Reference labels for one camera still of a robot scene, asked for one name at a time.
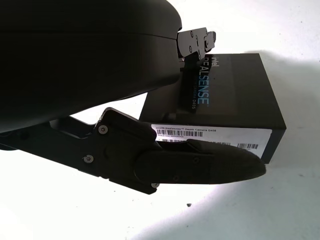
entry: white label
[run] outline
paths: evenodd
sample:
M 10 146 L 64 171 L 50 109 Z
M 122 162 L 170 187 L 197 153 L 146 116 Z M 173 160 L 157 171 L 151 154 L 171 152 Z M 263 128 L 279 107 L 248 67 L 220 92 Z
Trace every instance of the white label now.
M 259 158 L 265 151 L 271 129 L 152 124 L 157 141 L 182 142 L 187 139 L 231 145 L 248 150 Z

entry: bolt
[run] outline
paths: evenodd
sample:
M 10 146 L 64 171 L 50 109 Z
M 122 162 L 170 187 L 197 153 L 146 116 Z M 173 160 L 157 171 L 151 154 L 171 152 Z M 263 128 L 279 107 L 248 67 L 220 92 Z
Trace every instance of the bolt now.
M 156 189 L 159 186 L 160 186 L 160 183 L 151 183 L 151 187 L 153 187 L 154 189 Z
M 87 155 L 87 156 L 84 156 L 82 159 L 86 164 L 90 164 L 94 161 L 94 156 Z
M 193 162 L 194 164 L 197 164 L 197 163 L 199 163 L 199 161 L 200 161 L 200 158 L 195 157 L 192 162 Z
M 107 126 L 105 126 L 105 125 L 101 125 L 99 128 L 98 128 L 98 132 L 100 133 L 100 134 L 106 134 L 107 132 L 108 132 L 108 127 Z
M 177 175 L 175 175 L 175 176 L 173 177 L 173 181 L 175 181 L 175 182 L 178 182 L 178 181 L 179 181 L 179 179 L 180 179 L 180 177 L 179 177 L 179 176 L 177 176 Z

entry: realsense logo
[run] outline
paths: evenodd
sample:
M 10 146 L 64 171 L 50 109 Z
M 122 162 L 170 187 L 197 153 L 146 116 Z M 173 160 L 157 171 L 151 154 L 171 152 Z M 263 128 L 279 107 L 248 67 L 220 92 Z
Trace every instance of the realsense logo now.
M 201 66 L 201 69 L 199 71 L 199 77 L 198 77 L 198 104 L 207 104 L 209 105 L 209 57 L 204 58 L 203 65 Z M 219 61 L 217 57 L 211 58 L 211 67 L 219 67 Z

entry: white backdrop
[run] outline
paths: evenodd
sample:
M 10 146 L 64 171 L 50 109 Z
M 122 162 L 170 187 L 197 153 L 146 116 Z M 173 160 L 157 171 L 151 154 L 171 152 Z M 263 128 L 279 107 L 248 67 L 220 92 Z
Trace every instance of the white backdrop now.
M 21 151 L 0 152 L 0 240 L 319 240 L 320 1 L 171 0 L 214 53 L 260 53 L 287 131 L 263 177 L 145 195 Z M 146 95 L 106 106 L 138 118 Z

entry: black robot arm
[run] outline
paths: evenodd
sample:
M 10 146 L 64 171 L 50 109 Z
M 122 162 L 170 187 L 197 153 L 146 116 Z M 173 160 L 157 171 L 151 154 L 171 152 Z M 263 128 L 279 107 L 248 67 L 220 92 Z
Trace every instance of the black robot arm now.
M 265 174 L 251 152 L 156 141 L 149 124 L 113 108 L 93 125 L 70 117 L 176 82 L 184 64 L 199 65 L 215 46 L 215 32 L 179 32 L 179 14 L 165 0 L 0 4 L 0 149 L 146 194 L 161 183 L 223 184 Z

